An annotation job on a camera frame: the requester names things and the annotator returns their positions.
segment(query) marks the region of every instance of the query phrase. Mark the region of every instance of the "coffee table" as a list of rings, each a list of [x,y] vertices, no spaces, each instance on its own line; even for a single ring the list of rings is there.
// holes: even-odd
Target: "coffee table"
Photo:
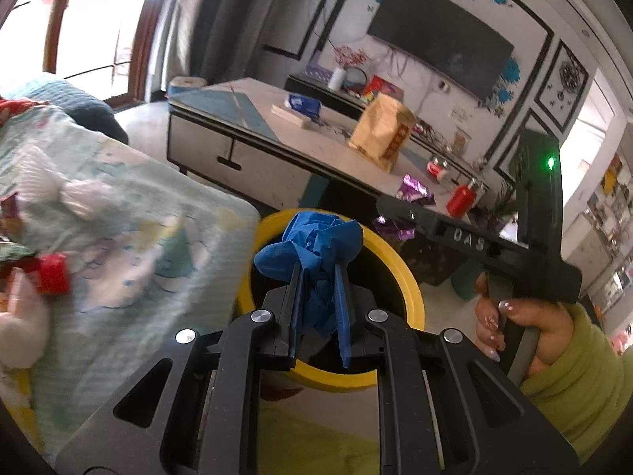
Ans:
[[[271,209],[321,207],[365,224],[375,217],[375,197],[394,195],[408,173],[445,213],[451,195],[426,174],[428,159],[403,150],[386,173],[344,144],[355,120],[322,107],[326,125],[304,129],[274,115],[287,94],[245,78],[172,97],[167,159]]]

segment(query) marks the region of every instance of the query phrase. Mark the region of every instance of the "red box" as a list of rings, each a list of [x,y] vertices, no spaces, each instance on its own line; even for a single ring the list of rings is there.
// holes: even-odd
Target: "red box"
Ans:
[[[385,93],[400,102],[404,98],[404,90],[391,82],[387,82],[384,78],[374,75],[369,81],[369,84],[363,89],[360,99],[368,104],[378,93]]]

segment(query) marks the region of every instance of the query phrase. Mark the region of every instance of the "table drawer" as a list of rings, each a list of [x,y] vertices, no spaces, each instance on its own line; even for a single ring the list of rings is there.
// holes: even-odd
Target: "table drawer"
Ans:
[[[311,173],[219,132],[172,116],[170,158],[275,209],[299,206]]]

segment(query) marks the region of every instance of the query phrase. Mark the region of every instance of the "pink flowers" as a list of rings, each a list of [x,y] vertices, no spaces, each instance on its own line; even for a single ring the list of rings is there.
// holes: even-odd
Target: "pink flowers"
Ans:
[[[343,69],[360,66],[369,60],[369,56],[363,50],[354,51],[349,46],[334,47],[334,57]]]

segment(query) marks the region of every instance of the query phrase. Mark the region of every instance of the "yellow bin rim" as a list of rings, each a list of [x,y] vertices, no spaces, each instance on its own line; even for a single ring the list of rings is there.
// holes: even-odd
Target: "yellow bin rim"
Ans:
[[[284,209],[267,216],[260,221],[255,232],[254,252],[261,250],[271,239],[283,233],[290,220],[297,212],[317,211],[328,214],[336,214],[341,219],[349,221],[349,218],[338,213],[323,211],[321,209]],[[400,255],[378,234],[371,231],[365,225],[363,228],[363,246],[376,255],[388,267],[393,274],[400,291],[402,291],[404,307],[406,310],[406,322],[410,327],[418,330],[424,329],[424,303],[420,287],[415,281],[409,267],[404,263]],[[251,265],[237,292],[237,308],[240,314],[246,314],[255,310],[255,302],[251,291]],[[297,364],[289,373],[290,378],[316,390],[343,393],[348,391],[360,391],[375,386],[378,382],[376,371],[359,374],[331,373],[310,366],[297,359]]]

